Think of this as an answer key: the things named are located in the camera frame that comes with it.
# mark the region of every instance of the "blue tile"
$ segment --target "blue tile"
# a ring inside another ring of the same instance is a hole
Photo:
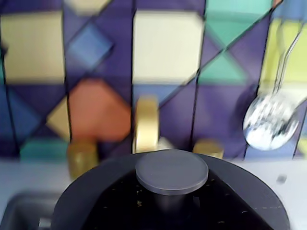
[[[306,114],[306,117],[304,119],[304,124],[303,124],[301,135],[302,135],[303,138],[307,138],[307,114]]]
[[[57,138],[32,139],[20,150],[22,161],[66,161],[68,142]]]
[[[67,53],[92,70],[112,48],[112,42],[93,25],[86,26],[70,43]]]
[[[133,106],[141,95],[155,95],[161,103],[178,88],[180,88],[180,85],[133,85]]]
[[[304,19],[307,22],[307,4],[306,0],[283,1],[273,12],[273,19],[284,18],[287,20],[299,21]]]
[[[19,140],[22,140],[32,134],[42,118],[16,94],[10,92],[9,95],[16,136]]]
[[[285,145],[271,151],[260,151],[248,146],[245,154],[245,160],[253,159],[278,159],[291,160],[293,158],[297,140],[290,139]]]
[[[6,91],[0,85],[0,138],[12,138],[12,125],[6,99]]]

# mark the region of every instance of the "colorful geometric tile backsplash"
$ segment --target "colorful geometric tile backsplash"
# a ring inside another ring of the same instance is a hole
[[[305,0],[10,0],[0,4],[0,158],[65,161],[72,139],[100,158],[131,154],[135,104],[156,95],[160,136],[192,151],[213,138],[228,159],[307,156],[307,25],[281,92],[299,127],[284,146],[248,146],[242,122],[307,22]]]

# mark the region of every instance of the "teal tile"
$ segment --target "teal tile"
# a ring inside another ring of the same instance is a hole
[[[20,150],[22,161],[66,161],[68,142],[55,138],[27,141]]]
[[[208,17],[206,31],[225,48],[240,37],[257,20],[255,17]]]
[[[271,7],[272,0],[208,0],[206,11],[264,15]]]
[[[224,52],[201,70],[198,83],[242,85],[246,79],[243,70]]]

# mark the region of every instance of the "sink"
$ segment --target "sink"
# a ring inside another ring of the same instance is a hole
[[[48,230],[60,193],[23,192],[5,209],[0,230]]]

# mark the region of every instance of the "spoon handle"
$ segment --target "spoon handle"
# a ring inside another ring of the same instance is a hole
[[[278,29],[277,29],[277,42],[278,42],[278,47],[281,51],[281,54],[280,54],[280,57],[279,57],[279,62],[278,62],[278,68],[277,68],[277,73],[276,73],[276,78],[275,78],[275,82],[274,82],[274,88],[273,88],[273,94],[276,94],[282,84],[283,84],[283,80],[284,80],[284,75],[285,75],[285,70],[286,70],[286,67],[287,67],[287,64],[288,64],[288,60],[289,60],[289,56],[291,54],[291,52],[293,51],[295,45],[297,44],[301,34],[302,34],[302,31],[303,31],[303,28],[304,28],[304,25],[306,24],[304,22],[304,14],[305,14],[305,0],[303,1],[303,6],[302,6],[302,10],[303,10],[303,14],[302,14],[302,18],[300,19],[300,28],[298,30],[298,33],[296,34],[295,36],[295,39],[293,40],[293,42],[291,43],[290,47],[288,48],[287,51],[285,51],[285,44],[284,44],[284,36],[283,36],[283,25],[284,25],[284,21],[285,19],[283,18],[283,15],[284,15],[284,10],[287,9],[288,7],[283,5],[283,12],[282,12],[282,18],[281,18],[281,23],[279,24],[278,26]]]

